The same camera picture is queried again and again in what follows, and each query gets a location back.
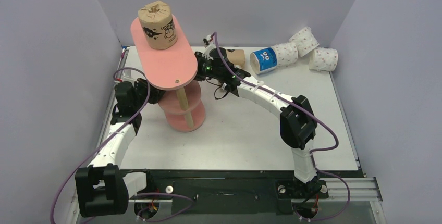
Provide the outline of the brown paper roll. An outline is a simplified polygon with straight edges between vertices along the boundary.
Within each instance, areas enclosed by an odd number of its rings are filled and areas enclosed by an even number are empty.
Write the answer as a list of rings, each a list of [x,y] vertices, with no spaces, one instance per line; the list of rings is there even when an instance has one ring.
[[[177,41],[170,6],[155,1],[138,10],[138,18],[148,45],[153,49],[168,49]]]

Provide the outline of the blue roll sideways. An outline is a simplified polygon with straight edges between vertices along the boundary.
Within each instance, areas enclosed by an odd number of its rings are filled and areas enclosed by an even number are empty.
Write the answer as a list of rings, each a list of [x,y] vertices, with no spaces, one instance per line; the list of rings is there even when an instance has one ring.
[[[250,54],[250,65],[256,74],[263,74],[277,67],[277,55],[273,48],[268,47]]]

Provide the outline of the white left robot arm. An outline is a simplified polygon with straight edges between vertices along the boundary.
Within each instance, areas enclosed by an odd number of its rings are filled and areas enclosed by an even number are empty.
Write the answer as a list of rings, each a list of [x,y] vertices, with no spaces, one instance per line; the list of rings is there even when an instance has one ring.
[[[148,169],[122,169],[121,163],[141,126],[140,109],[156,104],[164,91],[144,79],[119,82],[114,87],[109,135],[92,161],[75,173],[80,215],[83,218],[120,215],[136,194],[149,198],[157,185]]]

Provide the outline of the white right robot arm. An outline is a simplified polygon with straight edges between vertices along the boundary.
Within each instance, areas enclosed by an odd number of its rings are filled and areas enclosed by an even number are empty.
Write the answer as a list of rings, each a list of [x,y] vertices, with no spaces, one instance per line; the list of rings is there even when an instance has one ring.
[[[198,63],[195,80],[215,79],[228,93],[260,105],[279,119],[281,139],[293,153],[295,192],[300,196],[312,193],[317,171],[310,151],[317,122],[312,118],[308,99],[303,95],[291,97],[264,85],[249,72],[229,62],[224,48],[214,48],[207,53],[195,52],[194,55]]]

